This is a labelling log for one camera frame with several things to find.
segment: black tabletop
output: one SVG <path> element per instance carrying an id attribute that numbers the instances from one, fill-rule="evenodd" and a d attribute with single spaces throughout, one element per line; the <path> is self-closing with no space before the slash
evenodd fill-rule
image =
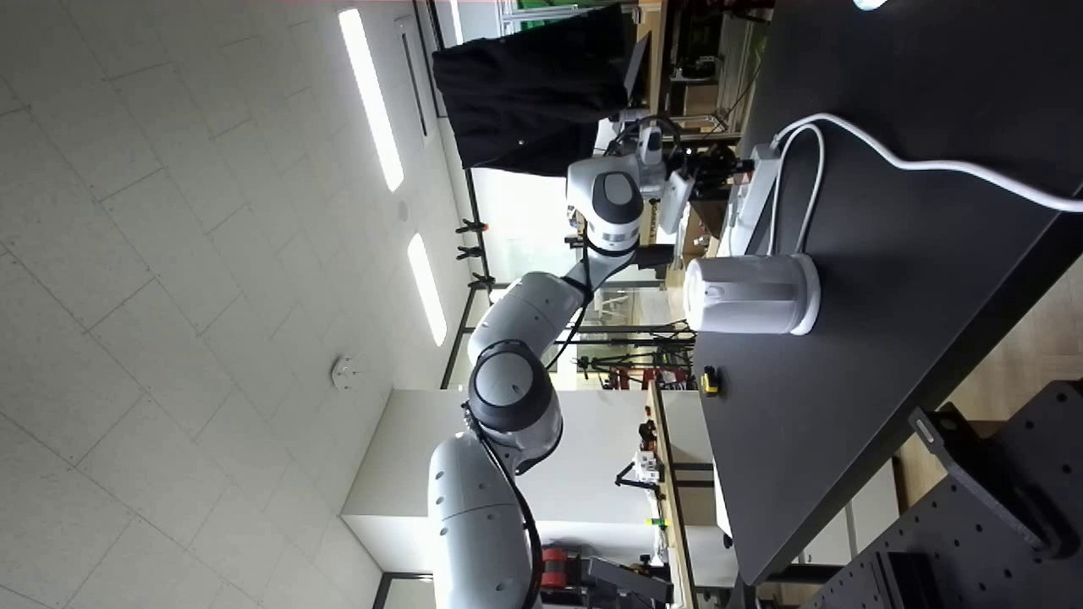
<path id="1" fill-rule="evenodd" d="M 1083 3 L 786 0 L 743 142 L 838 111 L 901 156 L 954 156 L 1053 191 L 1083 183 Z M 826 129 L 828 177 L 809 232 L 822 315 L 804 339 L 699 333 L 721 365 L 704 400 L 741 578 L 781 569 L 1079 257 L 1079 215 L 962 177 L 905 177 Z M 793 248 L 809 191 L 796 146 L 781 195 Z"/>

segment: white robotic arm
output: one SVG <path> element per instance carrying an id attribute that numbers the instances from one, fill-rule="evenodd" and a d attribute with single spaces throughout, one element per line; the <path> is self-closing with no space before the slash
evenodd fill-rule
<path id="1" fill-rule="evenodd" d="M 538 602 L 538 539 L 514 490 L 518 474 L 561 440 L 560 394 L 546 347 L 593 292 L 636 253 L 651 156 L 624 151 L 570 164 L 570 202 L 584 215 L 584 257 L 564 272 L 525 272 L 470 339 L 470 389 L 460 433 L 431 457 L 431 522 L 438 523 L 441 609 L 528 609 Z"/>

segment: black table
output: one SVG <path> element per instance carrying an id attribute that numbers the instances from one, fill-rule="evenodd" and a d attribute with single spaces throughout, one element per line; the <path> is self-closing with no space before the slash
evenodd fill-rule
<path id="1" fill-rule="evenodd" d="M 743 142 L 838 111 L 901 156 L 958 156 L 1053 191 L 1083 183 L 1083 3 L 786 0 Z M 781 195 L 781 250 L 809 191 L 809 142 Z M 1079 257 L 1055 215 L 962 177 L 905 177 L 828 129 L 809 253 L 826 303 L 804 339 L 699 333 L 721 365 L 710 446 L 743 580 L 781 569 Z"/>

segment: robotic arm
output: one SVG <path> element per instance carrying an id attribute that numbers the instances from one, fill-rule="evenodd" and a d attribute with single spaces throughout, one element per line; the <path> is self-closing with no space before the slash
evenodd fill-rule
<path id="1" fill-rule="evenodd" d="M 525 272 L 470 339 L 465 414 L 473 433 L 442 440 L 431 457 L 441 609 L 538 605 L 542 549 L 538 535 L 528 549 L 532 509 L 510 476 L 532 471 L 561 440 L 560 394 L 542 355 L 595 287 L 633 260 L 641 191 L 652 186 L 651 177 L 662 177 L 652 151 L 641 146 L 570 164 L 570 202 L 589 223 L 584 257 L 564 276 Z"/>

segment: wall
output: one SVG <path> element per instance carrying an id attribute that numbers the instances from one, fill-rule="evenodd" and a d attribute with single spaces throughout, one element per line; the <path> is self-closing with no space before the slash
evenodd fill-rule
<path id="1" fill-rule="evenodd" d="M 460 393 L 399 389 L 381 413 L 345 522 L 387 571 L 431 571 L 428 467 L 465 428 Z M 564 440 L 525 474 L 546 541 L 593 545 L 611 559 L 651 552 L 651 500 L 611 476 L 641 444 L 644 393 L 561 393 Z"/>

